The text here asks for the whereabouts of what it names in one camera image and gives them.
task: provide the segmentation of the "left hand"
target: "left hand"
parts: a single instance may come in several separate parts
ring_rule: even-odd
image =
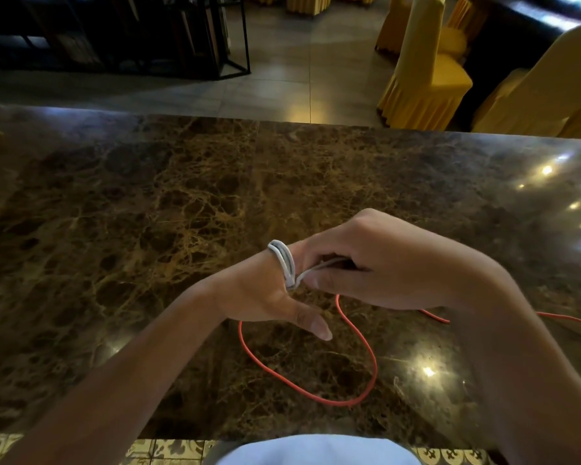
[[[289,246],[299,275],[304,267],[305,243]],[[320,310],[292,298],[284,286],[284,272],[271,250],[266,249],[251,258],[200,281],[222,314],[232,320],[284,320],[317,337],[332,338]]]

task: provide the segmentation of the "white cord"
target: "white cord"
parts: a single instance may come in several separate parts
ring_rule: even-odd
[[[295,278],[295,261],[292,258],[291,250],[289,250],[289,248],[279,240],[273,240],[267,245],[267,248],[273,251],[273,253],[278,257],[278,261],[282,266],[282,271],[284,271],[284,284],[287,289],[292,290],[299,287],[299,284],[301,284],[301,281],[308,273],[348,260],[348,258],[345,257],[337,257],[323,261],[322,263],[303,271],[297,276],[297,278]]]

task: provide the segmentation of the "marble countertop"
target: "marble countertop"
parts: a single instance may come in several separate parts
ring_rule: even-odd
[[[0,432],[30,428],[195,281],[366,207],[486,252],[537,310],[581,317],[581,140],[0,107]],[[364,347],[332,297],[297,297],[326,309],[330,343],[274,322],[246,325],[247,343],[311,392],[356,396]],[[379,361],[360,406],[298,395],[226,322],[142,436],[494,446],[447,325],[342,305]],[[581,374],[581,326],[546,324]]]

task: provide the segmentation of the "tile floor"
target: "tile floor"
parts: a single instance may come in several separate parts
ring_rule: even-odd
[[[0,434],[0,458],[22,437]],[[203,461],[218,441],[138,439],[119,465],[205,465]],[[493,465],[483,450],[431,449],[411,447],[425,465]]]
[[[447,0],[446,13],[455,0]],[[333,0],[311,18],[247,4],[252,75],[218,82],[0,70],[0,103],[381,126],[376,104],[395,62],[374,51],[389,0]],[[232,58],[245,62],[238,10],[227,11]]]

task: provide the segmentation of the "hand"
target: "hand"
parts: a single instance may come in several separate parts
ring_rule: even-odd
[[[305,270],[305,242],[289,246],[297,274]],[[284,272],[271,250],[264,250],[198,283],[214,305],[232,320],[284,320],[329,341],[332,337],[320,310],[293,299],[284,286]]]
[[[360,269],[314,271],[303,279],[308,287],[386,308],[453,307],[470,295],[481,274],[505,273],[476,250],[373,209],[303,244],[306,267],[340,255]]]

